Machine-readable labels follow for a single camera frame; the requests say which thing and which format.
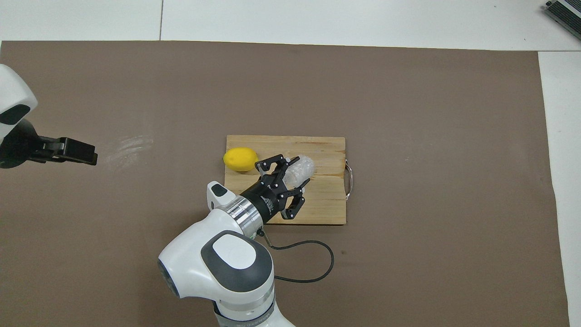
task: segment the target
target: brown table surface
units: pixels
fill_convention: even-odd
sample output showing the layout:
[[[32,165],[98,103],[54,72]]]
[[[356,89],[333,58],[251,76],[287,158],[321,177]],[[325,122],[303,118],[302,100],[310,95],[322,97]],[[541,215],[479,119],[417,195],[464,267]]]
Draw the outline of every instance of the brown table surface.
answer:
[[[347,225],[268,227],[335,250],[324,280],[276,282],[297,326],[568,325],[535,52],[3,42],[0,62],[40,135],[99,153],[0,172],[2,326],[216,326],[156,258],[207,214],[228,134],[346,138]],[[276,273],[323,272],[309,247]]]

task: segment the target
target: yellow lemon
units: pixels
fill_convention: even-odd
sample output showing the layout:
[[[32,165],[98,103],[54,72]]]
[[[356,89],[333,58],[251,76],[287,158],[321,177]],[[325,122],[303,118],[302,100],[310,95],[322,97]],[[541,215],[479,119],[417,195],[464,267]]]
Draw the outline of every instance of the yellow lemon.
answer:
[[[226,167],[237,172],[247,172],[254,169],[258,156],[251,148],[239,147],[228,150],[223,159]]]

